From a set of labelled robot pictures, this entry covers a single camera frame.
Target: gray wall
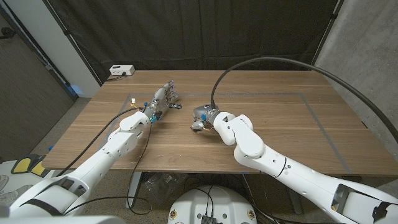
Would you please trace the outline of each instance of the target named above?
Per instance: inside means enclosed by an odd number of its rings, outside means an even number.
[[[398,128],[398,1],[346,0],[315,65],[357,88]],[[398,161],[398,145],[383,123],[332,84]]]

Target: yellow object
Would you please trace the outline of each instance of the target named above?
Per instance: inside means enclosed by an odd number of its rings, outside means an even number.
[[[30,158],[21,159],[18,164],[16,164],[13,173],[27,172],[29,164],[31,162]]]
[[[140,111],[140,109],[134,103],[132,103],[131,106],[135,107],[138,111]]]
[[[31,173],[36,174],[36,175],[42,175],[42,173],[45,171],[45,168],[42,166],[42,161],[40,161],[38,164],[36,164],[35,167],[33,167]]]

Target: plastic bag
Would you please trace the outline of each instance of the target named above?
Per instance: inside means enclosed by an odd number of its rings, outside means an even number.
[[[156,173],[144,185],[156,201],[162,203],[186,177],[187,174],[180,173]]]

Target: black wire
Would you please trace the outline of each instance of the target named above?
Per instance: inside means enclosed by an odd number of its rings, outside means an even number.
[[[115,197],[101,197],[101,198],[96,198],[96,199],[93,199],[93,200],[89,200],[89,201],[87,201],[87,202],[85,202],[85,203],[81,203],[81,204],[79,204],[79,205],[77,205],[77,206],[75,206],[75,207],[69,209],[69,210],[68,210],[67,212],[65,212],[63,215],[66,215],[66,214],[70,213],[72,210],[74,210],[74,209],[76,209],[76,208],[78,208],[78,207],[80,207],[80,206],[86,205],[86,204],[88,204],[88,203],[91,203],[91,202],[95,202],[95,201],[98,201],[98,200],[104,200],[104,199],[116,199],[116,198],[134,198],[134,199],[144,200],[144,201],[146,201],[146,202],[149,204],[150,209],[149,209],[148,212],[143,213],[142,215],[146,215],[146,214],[148,214],[149,212],[152,211],[152,205],[149,203],[149,201],[148,201],[147,199],[140,198],[140,197],[115,196]]]
[[[117,81],[117,80],[119,80],[119,79],[121,79],[121,78],[123,78],[123,77],[125,77],[125,76],[126,76],[126,72],[123,72],[121,76],[118,76],[118,77],[116,77],[116,78],[107,79],[106,82]]]
[[[144,148],[144,150],[143,150],[143,152],[142,152],[142,154],[141,154],[141,157],[138,159],[138,162],[137,162],[136,166],[135,166],[134,169],[132,170],[132,174],[131,174],[131,176],[130,176],[129,184],[131,183],[131,179],[132,179],[132,177],[133,177],[133,175],[134,175],[134,171],[136,171],[136,169],[137,169],[138,163],[139,163],[139,162],[141,161],[141,159],[144,157],[144,153],[145,153],[145,151],[147,150],[148,142],[149,142],[149,138],[150,138],[150,131],[151,131],[151,130],[152,130],[152,124],[151,124],[150,127],[149,127],[149,135],[148,135],[147,144],[145,145],[145,148]],[[128,195],[129,195],[129,191],[130,191],[130,186],[129,186],[128,190],[127,190],[127,197],[128,197]],[[133,206],[132,202],[131,202],[131,205],[129,204],[129,200],[127,200],[127,204],[129,205],[130,211],[131,211],[132,213],[134,213],[134,214],[136,214],[136,215],[146,215],[146,214],[147,214],[147,213],[137,213],[137,212],[133,211],[132,208],[133,208],[134,206]]]
[[[187,177],[187,178],[185,179],[185,181],[184,181],[184,192],[187,192],[187,190],[186,190],[185,186],[186,186],[186,184],[187,184],[187,180],[189,180],[189,179],[191,179],[191,178],[198,179],[200,182],[203,182],[204,184],[207,184],[207,182],[206,182],[206,181],[204,181],[204,180],[201,180],[201,179],[200,179],[200,178],[198,178],[198,177],[193,177],[193,176],[191,176],[191,177]]]
[[[61,173],[59,173],[59,174],[57,175],[57,177],[61,176],[61,175],[62,175],[63,173],[65,173],[69,168],[71,168],[71,166],[74,165],[74,163],[75,163],[77,160],[79,160],[80,157],[81,157],[82,155],[84,155],[84,153],[88,150],[88,148],[95,142],[95,140],[97,140],[97,138],[102,134],[102,132],[104,132],[105,129],[106,129],[116,118],[118,118],[118,117],[120,117],[122,114],[127,113],[127,112],[132,111],[132,110],[136,110],[136,108],[131,108],[131,109],[125,110],[125,111],[119,113],[118,115],[116,115],[114,118],[112,118],[112,119],[105,125],[105,127],[94,137],[94,139],[91,140],[91,142],[90,142],[90,143],[86,146],[86,148],[79,154],[79,156],[77,156],[76,159],[74,159],[69,165],[67,165],[66,168],[64,168],[64,169],[61,171]]]
[[[196,190],[200,190],[201,192],[207,194],[207,197],[210,198],[210,200],[211,200],[211,217],[213,217],[214,204],[213,204],[213,199],[212,199],[212,197],[210,196],[209,193],[205,192],[204,190],[201,190],[201,189],[198,189],[198,188],[196,188]]]
[[[213,186],[210,187],[209,192],[207,192],[207,203],[206,203],[206,215],[207,215],[207,208],[209,206],[209,196],[210,196],[210,191],[213,188]],[[213,204],[211,204],[211,217],[213,217]]]
[[[291,63],[293,65],[298,65],[301,67],[305,67],[311,70],[314,70],[316,72],[321,73],[322,75],[331,78],[333,81],[337,82],[338,84],[340,84],[342,87],[346,88],[348,91],[352,92],[355,96],[357,96],[362,102],[364,102],[371,110],[373,110],[373,112],[380,118],[380,120],[386,125],[387,129],[390,131],[390,133],[393,135],[394,139],[397,141],[398,143],[398,131],[397,129],[394,127],[394,125],[391,123],[391,121],[388,119],[388,117],[371,101],[369,100],[366,96],[364,96],[362,93],[360,93],[357,89],[355,89],[354,87],[352,87],[350,84],[346,83],[345,81],[343,81],[342,79],[338,78],[336,75],[325,71],[321,68],[315,67],[313,65],[309,65],[307,63],[303,63],[303,62],[299,62],[296,60],[292,60],[292,59],[287,59],[287,58],[279,58],[279,57],[259,57],[259,58],[254,58],[254,59],[250,59],[241,63],[238,63],[232,67],[230,67],[229,69],[225,70],[225,72],[223,74],[221,74],[221,76],[218,78],[216,84],[213,87],[213,91],[211,92],[211,99],[210,99],[210,103],[211,103],[211,108],[215,109],[216,105],[214,102],[214,93],[216,91],[216,88],[218,86],[218,84],[220,83],[221,79],[224,78],[224,76],[231,70],[234,70],[235,68],[238,68],[242,65],[246,65],[252,62],[262,62],[262,61],[276,61],[276,62],[286,62],[286,63]]]
[[[343,223],[330,223],[330,222],[327,222],[327,223],[304,223],[304,222],[296,222],[296,221],[292,221],[292,220],[284,220],[283,218],[278,218],[278,217],[275,217],[275,216],[273,216],[273,215],[271,215],[271,214],[267,214],[267,213],[261,211],[257,206],[255,206],[255,205],[253,205],[253,204],[251,204],[251,205],[252,205],[256,210],[258,210],[258,212],[259,212],[261,215],[263,215],[264,217],[271,216],[271,217],[274,219],[274,221],[275,221],[275,219],[276,219],[276,220],[282,221],[282,222],[284,222],[284,223],[293,223],[293,224],[343,224]]]
[[[268,203],[269,201],[268,201],[267,193],[264,192],[264,195],[266,196],[266,201],[267,201],[267,203]],[[291,221],[291,220],[284,220],[284,219],[282,219],[282,218],[275,217],[274,214],[272,213],[271,209],[269,210],[270,214],[268,214],[268,213],[265,213],[265,212],[263,212],[262,210],[260,210],[260,208],[258,208],[255,204],[251,204],[251,205],[252,205],[261,215],[263,215],[265,218],[268,218],[267,216],[272,217],[272,219],[274,220],[274,222],[275,222],[276,224],[278,224],[278,222],[277,222],[276,220],[280,220],[280,221],[285,222],[285,223],[293,223],[293,224],[342,224],[342,223],[302,223],[302,222],[296,222],[296,221]]]

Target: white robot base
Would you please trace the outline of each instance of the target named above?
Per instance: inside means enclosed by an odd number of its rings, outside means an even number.
[[[235,191],[226,187],[209,185],[199,189],[188,191],[174,202],[167,223],[257,223],[251,204]],[[213,199],[213,206],[205,192]]]

